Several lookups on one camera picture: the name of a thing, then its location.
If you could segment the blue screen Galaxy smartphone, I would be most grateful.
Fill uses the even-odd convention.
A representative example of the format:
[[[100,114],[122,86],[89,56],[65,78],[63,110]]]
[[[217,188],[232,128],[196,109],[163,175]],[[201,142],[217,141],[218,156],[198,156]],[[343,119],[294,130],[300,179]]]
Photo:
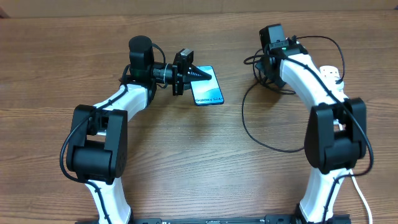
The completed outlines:
[[[191,82],[195,105],[222,105],[224,103],[224,98],[213,67],[211,65],[202,65],[198,66],[198,68],[211,75],[211,80]]]

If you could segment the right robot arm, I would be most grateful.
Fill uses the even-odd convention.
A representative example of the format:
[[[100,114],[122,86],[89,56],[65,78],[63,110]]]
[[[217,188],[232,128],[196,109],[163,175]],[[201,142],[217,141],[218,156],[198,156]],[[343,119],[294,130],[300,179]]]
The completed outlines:
[[[284,35],[281,24],[259,31],[263,54],[255,68],[279,88],[290,85],[310,112],[304,151],[311,173],[294,214],[266,215],[266,223],[351,223],[335,215],[334,202],[345,178],[365,156],[366,105],[343,92],[338,76],[320,71],[297,37]]]

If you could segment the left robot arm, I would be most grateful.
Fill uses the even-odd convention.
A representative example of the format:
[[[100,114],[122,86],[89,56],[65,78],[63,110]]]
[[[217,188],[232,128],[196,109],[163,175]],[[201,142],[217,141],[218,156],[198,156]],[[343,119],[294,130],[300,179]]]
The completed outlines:
[[[146,109],[158,87],[172,87],[182,95],[192,82],[211,75],[193,64],[193,51],[182,49],[172,63],[156,62],[158,45],[144,35],[130,39],[129,64],[120,78],[119,90],[93,106],[78,105],[70,134],[60,150],[64,176],[89,188],[99,218],[97,223],[133,223],[134,215],[124,195],[121,176],[127,162],[127,124]]]

